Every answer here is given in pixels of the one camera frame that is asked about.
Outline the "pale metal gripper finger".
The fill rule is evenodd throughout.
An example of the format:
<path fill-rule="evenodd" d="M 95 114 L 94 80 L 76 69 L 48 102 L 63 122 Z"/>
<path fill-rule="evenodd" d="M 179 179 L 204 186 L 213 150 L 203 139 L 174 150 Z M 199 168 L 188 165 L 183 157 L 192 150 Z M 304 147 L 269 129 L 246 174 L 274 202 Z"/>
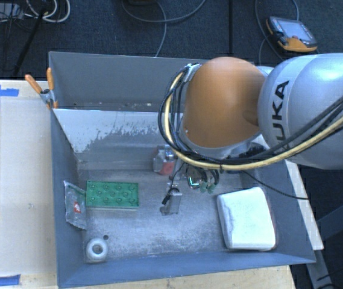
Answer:
<path fill-rule="evenodd" d="M 159 175 L 171 175 L 175 166 L 175 154 L 167 144 L 157 146 L 153 158 L 153 171 Z"/>
<path fill-rule="evenodd" d="M 177 187 L 171 187 L 162 200 L 161 214 L 163 216 L 178 214 L 182 196 L 183 194 Z"/>

